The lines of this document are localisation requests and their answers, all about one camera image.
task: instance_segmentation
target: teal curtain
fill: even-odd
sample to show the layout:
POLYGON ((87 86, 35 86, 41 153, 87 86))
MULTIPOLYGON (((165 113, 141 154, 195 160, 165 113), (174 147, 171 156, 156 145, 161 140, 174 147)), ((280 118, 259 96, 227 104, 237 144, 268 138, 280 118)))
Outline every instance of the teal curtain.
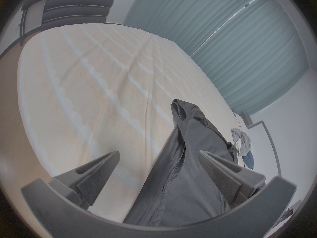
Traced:
MULTIPOLYGON (((125 25, 176 42, 188 55, 251 0, 136 0, 125 25)), ((301 40, 275 0, 248 5, 193 55, 231 108, 250 115, 308 69, 301 40)))

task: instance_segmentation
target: bed sheet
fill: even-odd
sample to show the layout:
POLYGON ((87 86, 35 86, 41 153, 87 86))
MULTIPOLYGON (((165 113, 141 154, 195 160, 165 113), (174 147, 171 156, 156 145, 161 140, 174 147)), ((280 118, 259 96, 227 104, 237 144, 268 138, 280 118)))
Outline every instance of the bed sheet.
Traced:
POLYGON ((233 141, 231 109, 170 40, 121 25, 68 25, 31 38, 19 59, 23 124, 52 177, 120 151, 90 209, 110 220, 124 219, 172 132, 175 98, 199 106, 233 141))

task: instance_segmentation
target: gray cloth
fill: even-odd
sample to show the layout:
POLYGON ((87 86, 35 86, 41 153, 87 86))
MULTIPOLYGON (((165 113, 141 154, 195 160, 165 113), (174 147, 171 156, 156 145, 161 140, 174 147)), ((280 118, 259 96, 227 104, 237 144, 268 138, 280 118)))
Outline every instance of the gray cloth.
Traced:
POLYGON ((240 155, 245 157, 251 151, 251 139, 244 131, 239 129, 232 129, 233 143, 236 145, 237 141, 241 139, 240 155))
POLYGON ((191 103, 171 105, 177 125, 164 145, 124 223, 182 226, 214 218, 230 207, 198 160, 205 150, 237 162, 237 149, 227 142, 191 103))

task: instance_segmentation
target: mattress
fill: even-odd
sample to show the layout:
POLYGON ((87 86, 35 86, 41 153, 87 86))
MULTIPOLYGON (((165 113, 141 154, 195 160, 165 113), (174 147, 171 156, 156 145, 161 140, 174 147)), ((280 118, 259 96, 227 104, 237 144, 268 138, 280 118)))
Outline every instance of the mattress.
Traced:
POLYGON ((18 65, 28 139, 53 177, 111 151, 121 160, 90 211, 122 222, 174 128, 173 99, 196 104, 227 141, 237 121, 176 43, 113 24, 32 37, 18 65))

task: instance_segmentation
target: brown floor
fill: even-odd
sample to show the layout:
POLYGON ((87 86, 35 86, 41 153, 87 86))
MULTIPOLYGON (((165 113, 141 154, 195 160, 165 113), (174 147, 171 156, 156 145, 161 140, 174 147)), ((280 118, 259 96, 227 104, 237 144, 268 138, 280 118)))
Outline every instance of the brown floor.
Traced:
POLYGON ((20 44, 15 45, 0 60, 0 187, 20 218, 46 238, 50 235, 31 213, 21 194, 21 188, 37 178, 51 180, 29 143, 19 112, 17 71, 22 48, 20 44))

